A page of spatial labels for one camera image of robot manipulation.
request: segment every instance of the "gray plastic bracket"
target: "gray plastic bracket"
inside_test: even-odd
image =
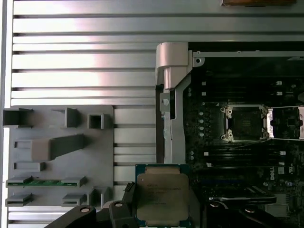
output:
[[[64,116],[64,124],[63,125],[51,125],[50,127],[78,127],[81,124],[80,121],[80,113],[77,109],[74,108],[65,108],[65,109],[51,109],[54,112],[60,112]]]
[[[28,171],[28,172],[41,172],[46,169],[45,162],[29,162],[20,161],[14,163],[14,170]]]
[[[33,201],[33,194],[15,194],[5,200],[7,207],[23,207]]]
[[[156,85],[175,88],[192,70],[192,51],[187,42],[161,43],[156,49]]]
[[[86,195],[85,194],[67,194],[62,199],[62,206],[63,207],[75,207],[82,205],[86,202]]]
[[[87,115],[88,129],[107,129],[112,126],[111,119],[104,113],[90,113]]]
[[[18,110],[3,110],[3,126],[4,127],[32,127],[27,123],[27,114],[32,109],[19,108]]]
[[[31,157],[34,162],[52,161],[56,157],[83,149],[85,136],[75,134],[53,139],[33,139],[31,142]]]
[[[101,207],[111,199],[111,190],[110,188],[104,187],[95,187],[96,191],[96,201],[100,201]]]
[[[68,177],[68,178],[65,178],[61,181],[62,183],[76,183],[77,184],[77,187],[81,187],[82,185],[86,184],[87,183],[87,178],[86,177]]]
[[[6,187],[8,187],[8,184],[25,183],[25,182],[28,182],[28,181],[31,181],[31,180],[33,180],[32,176],[13,177],[13,178],[10,178],[6,181]]]

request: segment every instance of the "circuit board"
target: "circuit board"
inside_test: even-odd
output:
[[[260,202],[260,208],[304,228],[304,142],[259,139],[261,123],[253,108],[233,112],[235,121],[230,125],[237,140],[228,142],[222,137],[229,124],[223,107],[303,105],[298,100],[303,82],[297,77],[257,80],[217,77],[202,69],[192,71],[191,84],[183,93],[186,161],[193,170],[190,181],[202,195],[218,194],[221,188],[225,188],[223,194],[229,189],[242,194],[238,189],[256,186],[277,198],[275,204]],[[298,137],[293,126],[302,122],[294,121],[294,113],[292,107],[275,113],[292,126],[285,129],[278,124],[279,137]]]

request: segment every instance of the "metal latch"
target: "metal latch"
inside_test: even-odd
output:
[[[161,112],[170,112],[170,93],[160,94]]]

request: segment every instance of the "aluminum ridged panel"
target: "aluminum ridged panel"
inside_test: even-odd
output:
[[[154,87],[154,70],[13,73],[12,87]]]
[[[13,55],[12,69],[154,68],[155,53]]]
[[[169,17],[169,18],[74,18],[74,19],[14,19],[15,33],[204,33],[225,32],[295,32],[304,31],[304,24],[290,17]]]
[[[132,163],[144,158],[153,161],[155,156],[153,90],[158,43],[304,40],[303,1],[286,8],[225,8],[219,0],[8,2],[6,64],[13,64],[13,72],[10,67],[5,72],[6,107],[114,105],[117,184],[134,180]],[[114,187],[115,199],[122,197],[123,189],[124,185]],[[35,225],[25,224],[22,212],[36,214],[29,215]],[[44,227],[50,221],[43,220],[43,214],[52,213],[63,211],[11,210],[11,221],[17,223],[9,228]]]
[[[115,1],[16,1],[14,5],[14,15],[56,15],[56,14],[104,14],[104,15],[123,15],[123,14],[148,14],[148,15],[234,15],[234,14],[303,14],[304,3],[299,1],[286,10],[285,8],[225,8],[220,7],[219,1],[193,0],[191,4],[175,0],[124,0],[117,4]]]

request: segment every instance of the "black plastic part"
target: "black plastic part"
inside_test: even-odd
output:
[[[130,182],[127,184],[124,195],[123,195],[123,202],[128,205],[129,211],[134,216],[136,212],[136,184],[134,182]]]
[[[110,220],[110,210],[109,208],[103,208],[100,212],[96,214],[97,227],[111,227],[112,223]]]
[[[139,227],[135,217],[129,211],[124,201],[116,201],[110,204],[110,219],[112,228],[137,228]]]
[[[265,228],[285,228],[285,224],[276,217],[259,209],[244,208],[239,213],[245,218],[263,225]]]
[[[156,101],[160,100],[160,94],[163,92],[163,85],[157,85],[155,90],[155,97]],[[156,117],[156,161],[157,163],[164,163],[164,157],[165,157],[165,142],[163,137],[163,129],[164,129],[164,123],[162,118],[162,112],[161,112],[161,103],[156,102],[156,108],[155,108],[155,117]]]
[[[46,228],[93,227],[96,223],[96,209],[91,206],[74,207]]]
[[[189,42],[192,51],[304,51],[304,42]]]
[[[27,115],[31,109],[19,108],[18,110],[3,110],[3,126],[32,127],[27,123]]]
[[[258,209],[246,207],[241,209],[227,208],[222,202],[210,201],[205,205],[204,219],[207,228],[286,228],[278,218]]]

